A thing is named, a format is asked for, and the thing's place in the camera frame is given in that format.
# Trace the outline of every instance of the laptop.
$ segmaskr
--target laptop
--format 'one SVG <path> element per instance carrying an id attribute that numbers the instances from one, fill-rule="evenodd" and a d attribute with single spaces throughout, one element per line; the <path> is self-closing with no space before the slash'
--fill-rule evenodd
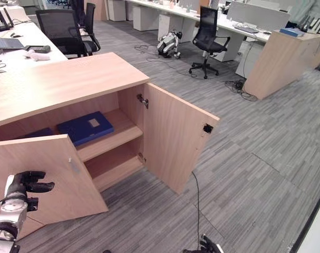
<path id="1" fill-rule="evenodd" d="M 23 49 L 23 44 L 17 38 L 0 38 L 0 49 Z"/>

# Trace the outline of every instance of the wooden reception desk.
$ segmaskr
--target wooden reception desk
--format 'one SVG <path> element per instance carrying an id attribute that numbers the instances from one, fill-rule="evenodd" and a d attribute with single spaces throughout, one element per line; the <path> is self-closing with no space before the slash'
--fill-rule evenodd
<path id="1" fill-rule="evenodd" d="M 320 34 L 302 37 L 272 32 L 245 82 L 245 91 L 263 99 L 320 64 Z"/>
<path id="2" fill-rule="evenodd" d="M 147 167 L 180 194 L 218 117 L 149 83 L 114 53 L 0 74 L 0 199 L 7 176 L 46 172 L 21 237 L 58 221 L 108 211 L 100 192 Z M 148 108 L 138 95 L 148 100 Z M 56 125 L 101 111 L 114 132 L 74 147 Z M 50 127 L 55 135 L 14 139 Z"/>

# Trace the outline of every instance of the cabinet top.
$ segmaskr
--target cabinet top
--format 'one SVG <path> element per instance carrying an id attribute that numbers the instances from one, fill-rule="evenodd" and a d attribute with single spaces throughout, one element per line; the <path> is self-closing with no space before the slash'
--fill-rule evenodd
<path id="1" fill-rule="evenodd" d="M 114 53 L 0 74 L 0 125 L 149 80 Z"/>

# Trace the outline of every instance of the blue object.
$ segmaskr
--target blue object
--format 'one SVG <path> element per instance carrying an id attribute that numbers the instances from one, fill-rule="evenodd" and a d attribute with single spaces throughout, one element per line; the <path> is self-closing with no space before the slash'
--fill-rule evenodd
<path id="1" fill-rule="evenodd" d="M 301 30 L 299 30 L 298 28 L 281 28 L 279 30 L 279 32 L 291 35 L 293 37 L 300 37 L 305 34 Z"/>
<path id="2" fill-rule="evenodd" d="M 25 138 L 33 138 L 33 137 L 41 137 L 41 136 L 49 136 L 49 135 L 53 135 L 53 131 L 51 128 L 44 128 L 44 129 L 40 129 L 38 131 L 35 131 L 33 133 L 29 133 L 23 136 L 20 136 L 16 139 L 25 139 Z"/>
<path id="3" fill-rule="evenodd" d="M 69 120 L 57 125 L 59 133 L 67 133 L 75 146 L 84 144 L 114 131 L 111 123 L 101 112 Z"/>

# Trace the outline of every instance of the cabinet shelf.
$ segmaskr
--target cabinet shelf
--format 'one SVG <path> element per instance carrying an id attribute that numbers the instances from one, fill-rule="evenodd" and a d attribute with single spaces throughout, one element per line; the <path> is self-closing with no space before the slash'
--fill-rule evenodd
<path id="1" fill-rule="evenodd" d="M 83 162 L 106 153 L 143 135 L 143 132 L 119 109 L 104 113 L 114 132 L 76 147 Z"/>
<path id="2" fill-rule="evenodd" d="M 144 167 L 128 143 L 85 162 L 85 165 L 100 192 Z"/>

